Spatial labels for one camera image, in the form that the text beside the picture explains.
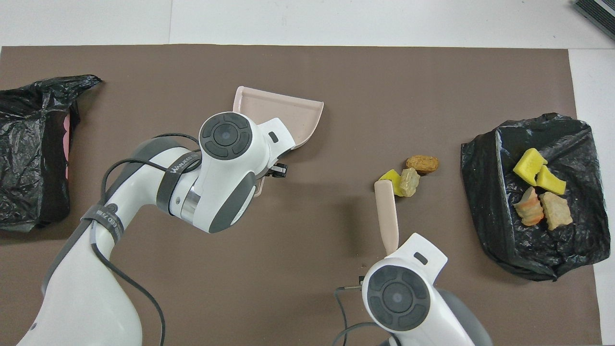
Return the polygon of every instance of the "fried food piece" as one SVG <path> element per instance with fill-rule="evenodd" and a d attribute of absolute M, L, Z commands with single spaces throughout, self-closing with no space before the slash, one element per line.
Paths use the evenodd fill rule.
<path fill-rule="evenodd" d="M 437 158 L 426 155 L 414 155 L 406 160 L 406 168 L 414 168 L 419 174 L 435 172 L 439 164 Z"/>
<path fill-rule="evenodd" d="M 402 182 L 402 176 L 397 173 L 395 169 L 391 169 L 390 171 L 383 174 L 382 177 L 378 180 L 390 180 L 393 184 L 393 193 L 397 196 L 403 197 L 402 189 L 399 187 L 399 184 Z"/>
<path fill-rule="evenodd" d="M 521 201 L 517 204 L 513 204 L 517 214 L 521 217 L 521 223 L 526 226 L 533 226 L 544 218 L 542 213 L 542 206 L 538 200 L 538 195 L 533 187 L 530 187 L 525 191 Z"/>
<path fill-rule="evenodd" d="M 421 178 L 421 176 L 414 168 L 406 168 L 402 171 L 402 181 L 399 187 L 402 189 L 404 197 L 411 197 L 416 193 L 416 187 L 419 185 L 419 178 Z"/>
<path fill-rule="evenodd" d="M 556 195 L 563 195 L 566 190 L 566 182 L 554 176 L 547 166 L 544 165 L 540 168 L 540 172 L 538 172 L 536 186 L 540 186 Z"/>
<path fill-rule="evenodd" d="M 536 148 L 530 148 L 525 151 L 512 171 L 528 184 L 536 186 L 536 174 L 538 174 L 542 165 L 547 163 L 547 160 L 540 155 Z"/>
<path fill-rule="evenodd" d="M 552 192 L 545 192 L 540 195 L 544 215 L 547 217 L 547 225 L 552 231 L 559 226 L 569 225 L 573 222 L 570 216 L 568 201 L 555 195 Z"/>

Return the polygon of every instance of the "black clip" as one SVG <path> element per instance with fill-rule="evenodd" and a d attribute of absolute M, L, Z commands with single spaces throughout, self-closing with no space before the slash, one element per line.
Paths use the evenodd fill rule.
<path fill-rule="evenodd" d="M 274 177 L 274 178 L 284 178 L 286 177 L 286 170 L 288 169 L 287 164 L 276 163 L 273 167 L 269 168 L 267 173 L 265 173 L 265 177 Z"/>

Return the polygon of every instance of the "black trash bag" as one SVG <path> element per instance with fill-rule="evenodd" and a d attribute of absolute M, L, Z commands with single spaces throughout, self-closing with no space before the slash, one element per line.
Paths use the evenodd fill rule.
<path fill-rule="evenodd" d="M 573 222 L 549 231 L 546 220 L 521 223 L 513 204 L 530 187 L 515 174 L 524 152 L 536 148 L 547 167 L 566 181 Z M 610 255 L 600 168 L 592 129 L 556 113 L 506 121 L 461 145 L 461 172 L 483 250 L 508 272 L 533 281 L 557 280 Z M 544 190 L 536 187 L 536 193 Z"/>
<path fill-rule="evenodd" d="M 0 91 L 0 230 L 28 232 L 68 215 L 65 134 L 79 123 L 79 94 L 100 82 L 90 74 Z"/>

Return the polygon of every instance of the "brown mat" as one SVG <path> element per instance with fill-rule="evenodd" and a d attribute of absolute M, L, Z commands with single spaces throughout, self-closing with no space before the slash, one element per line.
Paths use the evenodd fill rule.
<path fill-rule="evenodd" d="M 565 50 L 404 47 L 3 47 L 0 89 L 93 73 L 71 152 L 71 215 L 28 236 L 0 238 L 0 344 L 36 316 L 47 267 L 96 202 L 113 162 L 163 132 L 195 135 L 230 110 L 245 85 L 325 102 L 314 136 L 288 155 L 242 220 L 208 235 L 144 208 L 111 260 L 148 288 L 167 318 L 166 345 L 327 345 L 342 329 L 333 290 L 384 255 L 373 182 L 414 154 L 440 158 L 397 203 L 401 242 L 418 232 L 449 258 L 437 286 L 475 312 L 496 345 L 599 344 L 593 270 L 555 283 L 517 278 L 480 249 L 459 172 L 459 146 L 507 119 L 575 116 Z M 122 284 L 158 341 L 155 309 Z M 343 295 L 350 323 L 368 319 Z M 386 333 L 365 328 L 349 345 Z"/>

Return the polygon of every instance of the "tan food chunk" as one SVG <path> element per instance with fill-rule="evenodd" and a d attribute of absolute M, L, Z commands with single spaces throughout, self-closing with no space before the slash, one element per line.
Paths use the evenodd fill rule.
<path fill-rule="evenodd" d="M 527 189 L 521 197 L 521 201 L 513 204 L 513 206 L 521 217 L 521 223 L 526 226 L 536 225 L 544 217 L 538 195 L 533 187 Z"/>
<path fill-rule="evenodd" d="M 404 197 L 410 197 L 416 193 L 420 177 L 414 168 L 406 168 L 402 171 L 402 181 L 399 183 L 399 187 Z"/>
<path fill-rule="evenodd" d="M 429 174 L 438 169 L 438 159 L 433 156 L 414 155 L 406 160 L 406 167 L 416 169 L 419 174 Z"/>
<path fill-rule="evenodd" d="M 540 195 L 540 200 L 550 231 L 573 222 L 567 200 L 551 192 L 545 192 Z"/>

